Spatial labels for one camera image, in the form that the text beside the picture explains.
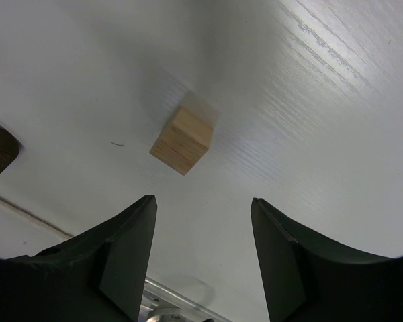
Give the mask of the dark wood arch block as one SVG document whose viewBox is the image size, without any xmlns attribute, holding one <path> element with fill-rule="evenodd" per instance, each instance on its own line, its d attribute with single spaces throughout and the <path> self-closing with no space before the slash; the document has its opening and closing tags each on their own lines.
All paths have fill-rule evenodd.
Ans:
<svg viewBox="0 0 403 322">
<path fill-rule="evenodd" d="M 18 157 L 19 141 L 0 127 L 0 174 Z"/>
</svg>

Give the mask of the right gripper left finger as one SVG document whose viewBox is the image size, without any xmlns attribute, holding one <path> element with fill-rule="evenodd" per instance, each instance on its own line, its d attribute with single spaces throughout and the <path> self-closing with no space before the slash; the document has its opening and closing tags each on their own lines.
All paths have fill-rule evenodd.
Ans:
<svg viewBox="0 0 403 322">
<path fill-rule="evenodd" d="M 136 321 L 156 212 L 146 195 L 35 256 L 0 258 L 0 321 Z"/>
</svg>

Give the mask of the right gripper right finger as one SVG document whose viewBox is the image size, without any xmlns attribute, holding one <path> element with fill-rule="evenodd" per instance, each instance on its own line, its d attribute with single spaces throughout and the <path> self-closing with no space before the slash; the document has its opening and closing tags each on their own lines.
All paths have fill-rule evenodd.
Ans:
<svg viewBox="0 0 403 322">
<path fill-rule="evenodd" d="M 403 321 L 403 256 L 341 244 L 264 199 L 251 221 L 270 321 Z"/>
</svg>

